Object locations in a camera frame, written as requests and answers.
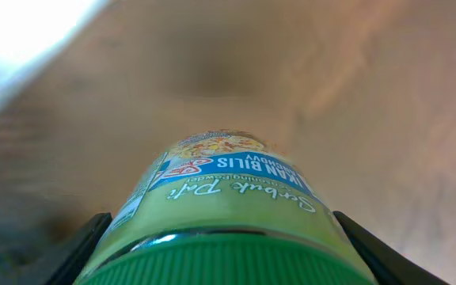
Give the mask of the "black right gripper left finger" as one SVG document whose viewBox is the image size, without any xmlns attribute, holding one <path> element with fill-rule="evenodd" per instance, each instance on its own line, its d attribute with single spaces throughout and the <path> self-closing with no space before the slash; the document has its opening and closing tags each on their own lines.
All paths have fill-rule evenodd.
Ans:
<svg viewBox="0 0 456 285">
<path fill-rule="evenodd" d="M 46 285 L 72 284 L 93 254 L 112 221 L 110 213 L 94 215 L 72 237 L 47 256 L 50 261 Z"/>
</svg>

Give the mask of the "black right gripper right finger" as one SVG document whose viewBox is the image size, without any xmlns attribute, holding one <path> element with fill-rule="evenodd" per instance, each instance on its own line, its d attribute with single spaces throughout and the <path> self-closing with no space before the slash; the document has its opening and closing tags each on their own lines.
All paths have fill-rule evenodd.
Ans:
<svg viewBox="0 0 456 285">
<path fill-rule="evenodd" d="M 448 285 L 389 247 L 341 211 L 333 212 L 357 253 L 379 284 Z"/>
</svg>

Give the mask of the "green lid seasoning jar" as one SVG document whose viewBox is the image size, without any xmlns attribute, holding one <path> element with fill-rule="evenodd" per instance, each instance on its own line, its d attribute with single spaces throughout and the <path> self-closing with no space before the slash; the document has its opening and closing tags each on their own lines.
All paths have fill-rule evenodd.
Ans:
<svg viewBox="0 0 456 285">
<path fill-rule="evenodd" d="M 374 284 L 294 164 L 243 131 L 161 154 L 112 220 L 79 284 Z"/>
</svg>

